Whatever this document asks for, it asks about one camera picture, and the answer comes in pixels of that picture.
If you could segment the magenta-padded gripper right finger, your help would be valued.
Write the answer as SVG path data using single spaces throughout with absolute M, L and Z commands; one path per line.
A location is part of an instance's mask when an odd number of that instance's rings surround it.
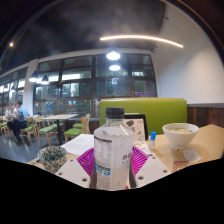
M 146 154 L 141 149 L 133 147 L 129 171 L 131 188 L 143 187 L 170 174 L 169 169 L 155 154 Z

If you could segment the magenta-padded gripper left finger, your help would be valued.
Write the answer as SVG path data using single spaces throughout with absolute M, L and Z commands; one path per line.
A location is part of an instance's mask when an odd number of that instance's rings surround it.
M 96 188 L 94 149 L 84 152 L 77 159 L 68 159 L 56 175 L 84 188 Z

